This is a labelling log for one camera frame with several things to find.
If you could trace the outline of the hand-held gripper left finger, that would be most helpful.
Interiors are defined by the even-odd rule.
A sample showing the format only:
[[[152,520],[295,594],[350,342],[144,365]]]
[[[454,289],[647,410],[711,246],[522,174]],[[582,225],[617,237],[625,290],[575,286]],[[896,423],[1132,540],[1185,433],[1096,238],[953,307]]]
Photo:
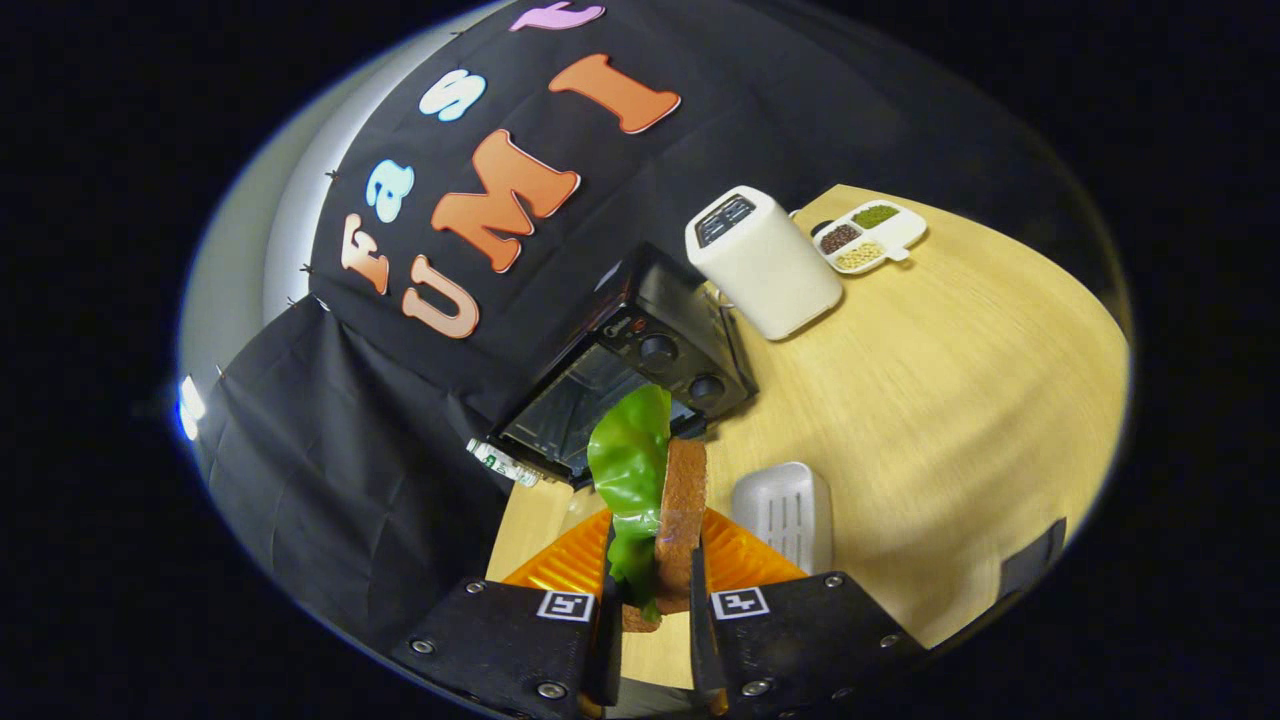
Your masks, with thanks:
[[[390,656],[498,719],[602,719],[620,698],[623,611],[593,514],[506,582],[466,578]]]

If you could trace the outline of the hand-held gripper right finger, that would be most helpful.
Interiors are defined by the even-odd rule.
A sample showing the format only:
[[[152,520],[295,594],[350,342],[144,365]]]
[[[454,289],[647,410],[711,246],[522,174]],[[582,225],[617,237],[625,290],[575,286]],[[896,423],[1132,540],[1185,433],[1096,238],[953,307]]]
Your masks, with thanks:
[[[713,719],[846,719],[925,657],[849,574],[806,574],[713,510],[692,553],[690,652]]]

